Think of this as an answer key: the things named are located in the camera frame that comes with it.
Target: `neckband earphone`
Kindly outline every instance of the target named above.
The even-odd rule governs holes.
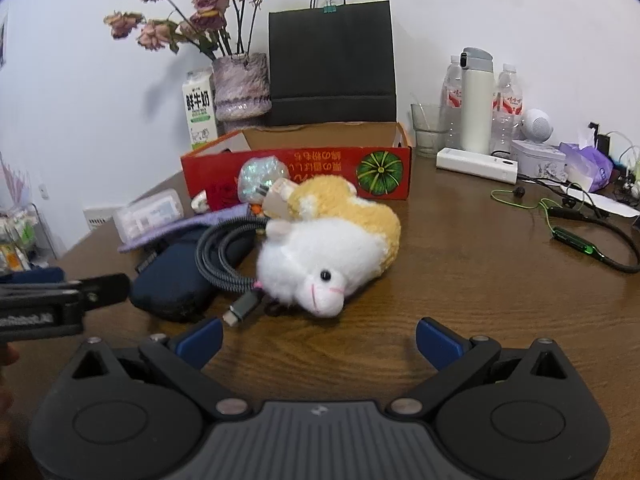
[[[613,269],[620,270],[621,272],[627,272],[629,274],[635,274],[636,272],[640,272],[640,251],[636,246],[635,242],[631,239],[631,237],[626,234],[619,227],[610,224],[604,220],[599,218],[593,218],[586,215],[583,215],[580,211],[576,211],[573,209],[568,209],[565,207],[550,207],[546,210],[547,214],[554,218],[565,218],[567,220],[575,220],[578,222],[586,222],[589,224],[599,225],[601,227],[607,228],[610,231],[617,234],[620,238],[622,238],[626,244],[631,248],[636,256],[637,263],[634,266],[628,266],[620,264],[608,256],[605,256],[593,243],[584,238],[578,236],[567,229],[562,227],[552,227],[551,232],[556,240],[562,242],[569,247],[574,248],[576,251],[580,251],[587,256],[591,256],[596,260],[602,262]]]
[[[510,194],[513,194],[513,196],[516,197],[516,199],[521,199],[525,194],[524,187],[517,186],[512,191],[504,190],[504,189],[494,189],[491,192],[491,198],[493,198],[497,202],[500,202],[506,205],[511,205],[520,209],[531,210],[531,209],[537,209],[541,207],[545,212],[546,224],[551,230],[551,234],[553,235],[553,238],[555,238],[555,240],[558,240],[559,242],[562,242],[563,244],[568,245],[569,247],[575,249],[576,251],[581,252],[582,254],[586,254],[591,258],[595,258],[596,260],[602,262],[606,266],[611,267],[612,269],[619,270],[620,272],[626,272],[628,274],[635,274],[636,272],[640,272],[640,250],[638,249],[638,246],[636,246],[631,236],[626,234],[622,229],[607,222],[606,220],[603,220],[601,218],[602,211],[598,211],[598,209],[594,205],[593,205],[594,216],[592,217],[592,216],[587,216],[582,214],[580,210],[572,209],[572,206],[574,206],[576,203],[575,199],[573,199],[572,197],[571,197],[572,203],[565,202],[565,197],[563,197],[562,203],[567,205],[566,207],[562,207],[557,202],[548,198],[541,199],[538,202],[538,204],[536,204],[535,206],[525,206],[515,202],[508,202],[507,200],[502,200],[495,195],[495,193],[497,192],[510,193]],[[631,248],[631,250],[636,256],[637,263],[635,265],[623,265],[623,264],[620,264],[619,262],[616,262],[615,260],[612,260],[605,254],[603,254],[599,250],[599,248],[597,248],[597,246],[591,243],[590,241],[582,238],[581,236],[578,236],[575,233],[572,233],[571,231],[563,227],[556,227],[551,225],[549,221],[549,217],[564,218],[566,220],[574,220],[577,222],[586,222],[589,224],[594,224],[594,225],[604,227],[612,231],[613,233],[617,234],[620,238],[622,238],[625,241],[625,243],[629,246],[629,248]]]

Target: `wooden table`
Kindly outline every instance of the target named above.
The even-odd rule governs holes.
[[[158,189],[166,187],[186,199],[180,174]],[[609,419],[611,443],[598,478],[640,478],[640,275],[616,272],[552,241],[539,211],[494,202],[489,193],[496,188],[511,186],[436,170],[432,160],[418,158],[409,200],[390,202],[402,222],[402,240],[398,260],[382,279],[339,319],[253,316],[226,329],[223,349],[206,373],[256,404],[373,398],[385,405],[434,373],[414,343],[423,316],[465,336],[489,334],[511,348],[548,336],[560,343]],[[528,185],[524,200],[549,195]],[[619,261],[631,261],[613,235],[571,227]],[[110,222],[60,264],[69,278],[110,272],[133,278],[138,256],[118,254],[117,245]],[[252,263],[243,269],[250,272]],[[227,302],[217,298],[209,313],[220,316]],[[126,303],[89,313],[85,337],[133,346],[149,333],[183,329]],[[28,420],[82,339],[17,345],[22,358],[4,372],[16,396],[18,444],[0,478],[40,478],[24,444]]]

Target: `flower vase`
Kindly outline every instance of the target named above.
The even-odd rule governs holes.
[[[260,116],[271,110],[267,55],[239,54],[213,61],[216,86],[216,117],[225,131],[261,124]]]

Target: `yellow plush toy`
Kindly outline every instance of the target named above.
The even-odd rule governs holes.
[[[315,316],[337,316],[344,299],[396,259],[400,221],[386,205],[356,196],[340,176],[320,175],[287,199],[294,222],[271,220],[257,277],[272,298]]]

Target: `black paper bag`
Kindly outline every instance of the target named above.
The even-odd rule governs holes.
[[[389,1],[269,15],[271,126],[396,120]]]

